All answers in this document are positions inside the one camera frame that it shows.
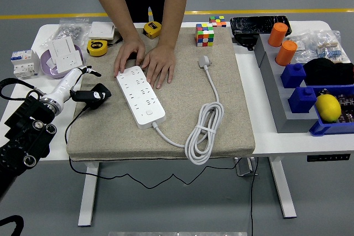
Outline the person's right hand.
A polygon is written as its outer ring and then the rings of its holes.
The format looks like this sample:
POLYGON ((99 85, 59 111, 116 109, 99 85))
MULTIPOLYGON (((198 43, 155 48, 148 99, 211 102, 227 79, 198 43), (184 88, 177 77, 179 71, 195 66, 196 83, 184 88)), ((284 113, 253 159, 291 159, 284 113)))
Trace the person's right hand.
POLYGON ((140 65, 145 56, 145 45, 139 36, 127 38, 123 41, 123 44, 114 61, 114 77, 116 77, 120 72, 124 72, 126 62, 131 54, 136 54, 136 65, 140 65))

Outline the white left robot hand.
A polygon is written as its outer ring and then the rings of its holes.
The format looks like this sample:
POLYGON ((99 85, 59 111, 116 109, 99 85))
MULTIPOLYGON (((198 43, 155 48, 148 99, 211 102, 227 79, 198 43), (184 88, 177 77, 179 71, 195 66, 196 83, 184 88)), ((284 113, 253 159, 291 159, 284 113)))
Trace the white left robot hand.
POLYGON ((53 99, 56 103, 63 104, 70 98, 70 91, 75 87, 81 76, 84 74, 93 74, 97 77, 101 77, 101 74, 93 70, 91 66, 76 67, 65 75, 47 97, 53 99))

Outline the person's left hand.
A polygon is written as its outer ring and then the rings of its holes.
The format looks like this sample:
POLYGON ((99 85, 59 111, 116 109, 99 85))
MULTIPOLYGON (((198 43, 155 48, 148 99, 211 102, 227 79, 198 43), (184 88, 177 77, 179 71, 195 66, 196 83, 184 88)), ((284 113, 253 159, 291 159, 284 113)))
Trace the person's left hand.
POLYGON ((174 47, 158 44, 146 54, 142 68, 147 68, 147 81, 152 88, 161 89, 163 83, 171 83, 174 77, 176 56, 174 47))

